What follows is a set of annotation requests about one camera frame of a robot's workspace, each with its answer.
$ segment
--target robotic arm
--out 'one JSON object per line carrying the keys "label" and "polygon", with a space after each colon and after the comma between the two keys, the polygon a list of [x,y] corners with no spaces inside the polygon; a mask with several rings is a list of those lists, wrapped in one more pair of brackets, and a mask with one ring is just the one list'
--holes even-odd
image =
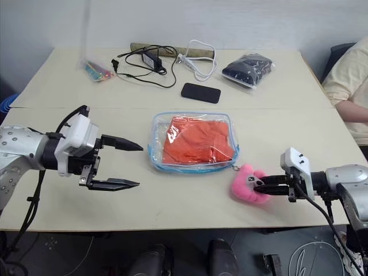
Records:
{"label": "robotic arm", "polygon": [[88,114],[89,108],[81,106],[63,120],[56,132],[46,134],[18,125],[0,126],[0,212],[28,170],[57,170],[66,177],[80,175],[79,185],[90,190],[116,191],[139,185],[124,179],[93,179],[100,161],[98,152],[105,145],[125,151],[143,148],[120,137],[97,138],[98,126]]}
{"label": "robotic arm", "polygon": [[361,245],[361,254],[368,275],[368,168],[356,164],[328,168],[326,172],[310,172],[309,160],[294,148],[281,155],[285,175],[264,177],[254,190],[271,195],[287,195],[290,202],[315,193],[324,200],[333,221],[331,201],[340,200],[347,218]]}

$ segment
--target smartphone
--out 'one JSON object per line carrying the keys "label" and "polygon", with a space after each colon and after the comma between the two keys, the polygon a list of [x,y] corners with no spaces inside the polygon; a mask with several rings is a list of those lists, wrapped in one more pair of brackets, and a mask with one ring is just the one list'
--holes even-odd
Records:
{"label": "smartphone", "polygon": [[182,97],[197,99],[199,101],[217,104],[220,99],[221,90],[207,86],[185,83],[182,89]]}

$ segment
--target plastic bag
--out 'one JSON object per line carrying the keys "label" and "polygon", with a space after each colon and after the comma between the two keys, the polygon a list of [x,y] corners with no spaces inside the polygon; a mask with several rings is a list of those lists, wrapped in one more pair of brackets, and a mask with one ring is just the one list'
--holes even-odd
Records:
{"label": "plastic bag", "polygon": [[82,68],[86,71],[88,77],[93,82],[100,82],[115,76],[110,70],[103,68],[91,60],[82,60]]}
{"label": "plastic bag", "polygon": [[250,88],[256,88],[259,81],[274,67],[272,60],[258,54],[244,55],[223,69],[222,75]]}
{"label": "plastic bag", "polygon": [[154,117],[148,153],[159,170],[198,174],[233,165],[239,146],[227,114],[165,112]]}

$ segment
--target pink fluffy keychain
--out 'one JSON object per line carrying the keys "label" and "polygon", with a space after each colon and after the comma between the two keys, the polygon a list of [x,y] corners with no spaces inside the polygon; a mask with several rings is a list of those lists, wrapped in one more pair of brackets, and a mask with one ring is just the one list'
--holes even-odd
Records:
{"label": "pink fluffy keychain", "polygon": [[253,167],[249,164],[241,166],[237,173],[237,176],[231,186],[233,194],[241,199],[248,202],[254,203],[265,203],[270,199],[270,195],[261,194],[253,190],[253,187],[257,185],[257,181],[260,178],[266,177],[264,171],[253,171]]}

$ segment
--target table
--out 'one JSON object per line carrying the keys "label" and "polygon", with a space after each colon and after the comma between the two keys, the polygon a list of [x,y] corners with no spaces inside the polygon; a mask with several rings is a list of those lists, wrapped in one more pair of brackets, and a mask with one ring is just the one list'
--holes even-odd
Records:
{"label": "table", "polygon": [[[22,124],[42,132],[56,128],[70,108],[15,108],[4,124]],[[91,108],[99,134],[121,136],[147,148],[153,116],[161,108]],[[293,146],[307,156],[312,171],[348,163],[367,165],[354,139],[333,108],[219,109],[230,115],[240,141],[238,165],[251,163],[268,174],[282,174],[279,156]],[[89,191],[78,176],[62,178],[47,171],[31,231],[122,231],[141,229],[301,227],[326,225],[308,202],[273,197],[264,205],[231,196],[232,169],[208,175],[166,174],[155,170],[147,152],[100,151],[96,179],[124,178],[139,187],[117,192]],[[29,171],[0,218],[0,229],[19,229],[33,194],[38,172]],[[324,206],[318,197],[317,203]],[[335,223],[346,224],[341,204],[332,204]]]}
{"label": "table", "polygon": [[[89,56],[111,68],[111,59],[127,49],[92,49]],[[218,70],[207,82],[198,82],[183,64],[174,67],[177,84],[170,89],[112,78],[101,83],[88,80],[78,68],[79,51],[55,49],[23,93],[13,102],[18,108],[76,108],[89,105],[92,108],[148,108],[172,109],[310,109],[332,108],[308,66],[298,51],[255,51],[272,59],[274,71],[260,82],[257,90],[244,89],[220,75],[227,64],[249,51],[219,50]],[[172,58],[164,57],[163,64],[169,71]],[[203,71],[211,66],[208,62],[198,65]],[[124,66],[119,70],[141,74],[142,70]],[[172,83],[169,72],[166,77],[152,74],[150,80],[166,85]],[[196,83],[221,90],[220,102],[193,101],[180,97],[184,83]]]}

